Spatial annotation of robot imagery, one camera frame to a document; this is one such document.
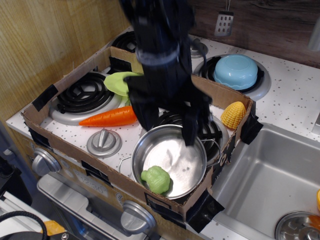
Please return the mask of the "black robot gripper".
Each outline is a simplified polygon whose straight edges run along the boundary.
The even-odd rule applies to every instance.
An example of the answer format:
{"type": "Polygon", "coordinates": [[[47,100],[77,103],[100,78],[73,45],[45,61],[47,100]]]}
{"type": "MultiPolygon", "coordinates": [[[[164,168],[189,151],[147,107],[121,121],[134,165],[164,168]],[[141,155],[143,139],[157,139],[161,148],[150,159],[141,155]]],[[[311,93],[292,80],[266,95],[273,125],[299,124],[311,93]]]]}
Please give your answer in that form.
{"type": "Polygon", "coordinates": [[[192,82],[192,59],[183,53],[169,63],[142,65],[142,76],[126,77],[129,99],[141,126],[149,131],[159,117],[159,108],[182,116],[182,137],[192,146],[203,120],[210,117],[211,98],[192,82]]]}

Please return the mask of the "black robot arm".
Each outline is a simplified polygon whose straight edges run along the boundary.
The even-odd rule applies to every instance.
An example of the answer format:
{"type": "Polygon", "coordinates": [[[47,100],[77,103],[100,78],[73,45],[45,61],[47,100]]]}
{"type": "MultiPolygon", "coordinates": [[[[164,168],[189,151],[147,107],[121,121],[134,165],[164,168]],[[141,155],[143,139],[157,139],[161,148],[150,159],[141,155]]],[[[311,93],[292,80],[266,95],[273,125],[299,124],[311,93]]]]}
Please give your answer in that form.
{"type": "Polygon", "coordinates": [[[211,98],[192,82],[189,30],[195,23],[185,0],[123,0],[136,39],[143,75],[126,78],[128,96],[141,126],[150,130],[165,109],[182,118],[182,136],[193,145],[208,123],[211,98]]]}

